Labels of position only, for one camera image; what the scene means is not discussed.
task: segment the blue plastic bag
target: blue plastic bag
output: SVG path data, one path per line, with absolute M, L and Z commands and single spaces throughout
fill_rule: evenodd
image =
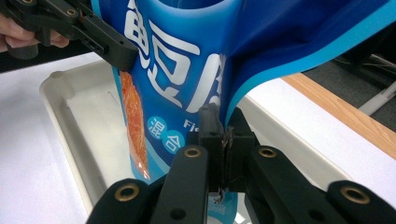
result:
M 202 105 L 220 105 L 226 126 L 257 85 L 326 63 L 396 21 L 396 0 L 92 0 L 92 6 L 139 48 L 127 76 L 140 98 L 146 155 L 132 152 L 131 164 L 148 183 L 167 173 L 186 133 L 198 131 Z M 224 198 L 209 200 L 209 215 L 233 223 L 237 197 Z

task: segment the white tray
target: white tray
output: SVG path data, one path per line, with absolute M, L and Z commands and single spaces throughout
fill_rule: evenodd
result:
M 40 87 L 87 211 L 114 182 L 133 177 L 120 98 L 110 65 L 55 72 Z M 239 104 L 262 144 L 278 147 L 314 185 L 326 189 L 347 175 L 250 98 Z M 240 197 L 238 212 L 247 212 Z

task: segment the finger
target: finger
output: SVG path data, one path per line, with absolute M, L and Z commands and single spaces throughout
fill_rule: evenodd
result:
M 21 40 L 31 40 L 35 38 L 35 33 L 21 28 L 14 20 L 0 14 L 0 34 L 10 35 Z
M 69 39 L 64 36 L 58 36 L 50 41 L 51 45 L 56 46 L 58 48 L 64 48 L 69 44 Z
M 5 51 L 7 51 L 6 37 L 4 35 L 0 35 L 0 53 Z
M 38 43 L 36 39 L 21 40 L 9 35 L 6 35 L 6 42 L 14 49 L 35 45 Z

